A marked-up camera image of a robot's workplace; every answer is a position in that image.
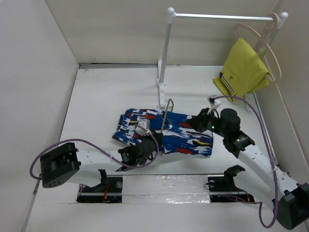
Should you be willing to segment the blue patterned trousers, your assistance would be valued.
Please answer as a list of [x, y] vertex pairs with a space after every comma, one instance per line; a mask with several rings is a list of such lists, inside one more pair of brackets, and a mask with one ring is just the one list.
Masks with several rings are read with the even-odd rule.
[[[143, 136], [137, 134], [135, 124], [142, 119], [150, 121], [150, 130], [160, 133], [165, 112], [155, 109], [130, 108], [120, 115], [116, 132], [112, 138], [126, 145], [141, 142]], [[213, 134], [207, 130], [199, 133], [191, 128], [186, 121], [192, 116], [168, 111], [164, 125], [162, 141], [158, 142], [164, 154], [183, 153], [188, 155], [212, 154]]]

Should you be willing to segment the grey metal trouser hanger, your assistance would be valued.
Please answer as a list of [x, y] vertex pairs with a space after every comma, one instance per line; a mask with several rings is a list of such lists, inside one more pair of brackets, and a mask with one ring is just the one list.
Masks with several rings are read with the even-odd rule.
[[168, 111], [173, 112], [173, 108], [174, 108], [174, 102], [173, 102], [172, 98], [169, 98], [167, 105], [166, 105], [166, 108], [165, 108], [165, 114], [164, 114], [164, 117], [163, 117], [160, 133], [162, 133], [163, 130], [164, 130], [164, 125], [165, 125], [165, 122], [166, 122], [166, 119], [167, 119]]

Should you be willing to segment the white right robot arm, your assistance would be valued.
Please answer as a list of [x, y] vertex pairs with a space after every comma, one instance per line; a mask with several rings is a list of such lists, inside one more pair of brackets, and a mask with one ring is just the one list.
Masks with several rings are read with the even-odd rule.
[[273, 211], [278, 223], [292, 230], [309, 218], [309, 185], [300, 184], [273, 164], [240, 129], [240, 118], [233, 109], [223, 109], [217, 117], [209, 108], [202, 109], [187, 124], [197, 132], [211, 131], [223, 138], [228, 152], [254, 173], [234, 165], [224, 172], [228, 190], [239, 188], [257, 197]]

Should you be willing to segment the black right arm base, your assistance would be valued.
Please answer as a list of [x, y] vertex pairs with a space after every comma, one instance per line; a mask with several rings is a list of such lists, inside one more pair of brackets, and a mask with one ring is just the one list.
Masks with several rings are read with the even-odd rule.
[[211, 203], [255, 203], [254, 197], [246, 191], [237, 188], [234, 177], [245, 169], [239, 165], [226, 169], [223, 174], [207, 176], [204, 188], [209, 191]]

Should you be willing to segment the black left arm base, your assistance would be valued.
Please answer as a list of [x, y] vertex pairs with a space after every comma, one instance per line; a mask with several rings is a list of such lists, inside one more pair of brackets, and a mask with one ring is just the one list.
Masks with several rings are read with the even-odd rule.
[[78, 203], [122, 203], [123, 176], [107, 175], [99, 170], [101, 180], [94, 187], [82, 184], [77, 195]]

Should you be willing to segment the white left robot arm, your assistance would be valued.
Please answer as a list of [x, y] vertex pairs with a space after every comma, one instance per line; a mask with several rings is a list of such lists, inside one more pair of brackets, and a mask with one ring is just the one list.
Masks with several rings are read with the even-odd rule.
[[76, 140], [66, 140], [63, 145], [40, 156], [42, 186], [51, 189], [66, 182], [93, 187], [104, 191], [107, 173], [127, 172], [149, 166], [162, 148], [163, 134], [152, 131], [135, 145], [111, 153], [98, 148], [96, 152], [79, 150]]

